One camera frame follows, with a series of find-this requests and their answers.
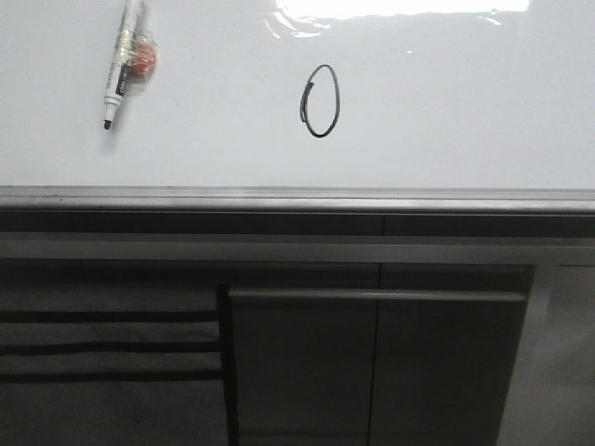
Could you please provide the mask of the grey fabric organizer black stripes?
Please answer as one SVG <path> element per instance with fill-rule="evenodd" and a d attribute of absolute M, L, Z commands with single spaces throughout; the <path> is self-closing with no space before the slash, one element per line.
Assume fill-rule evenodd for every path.
<path fill-rule="evenodd" d="M 224 445 L 217 293 L 194 284 L 5 283 L 5 445 Z"/>

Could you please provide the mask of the white black whiteboard marker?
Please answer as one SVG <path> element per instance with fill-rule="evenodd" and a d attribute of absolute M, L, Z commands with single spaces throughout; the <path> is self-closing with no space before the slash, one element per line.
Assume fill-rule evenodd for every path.
<path fill-rule="evenodd" d="M 144 1 L 126 1 L 104 93 L 105 130 L 112 128 L 127 87 L 135 82 L 145 82 L 156 67 L 157 44 L 145 28 L 147 15 L 148 7 Z"/>

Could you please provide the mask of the white whiteboard with metal frame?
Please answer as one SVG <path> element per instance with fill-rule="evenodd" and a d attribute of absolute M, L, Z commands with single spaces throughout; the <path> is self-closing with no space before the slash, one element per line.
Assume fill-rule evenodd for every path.
<path fill-rule="evenodd" d="M 590 214 L 590 1 L 151 1 L 110 130 L 120 1 L 1 5 L 1 204 Z"/>

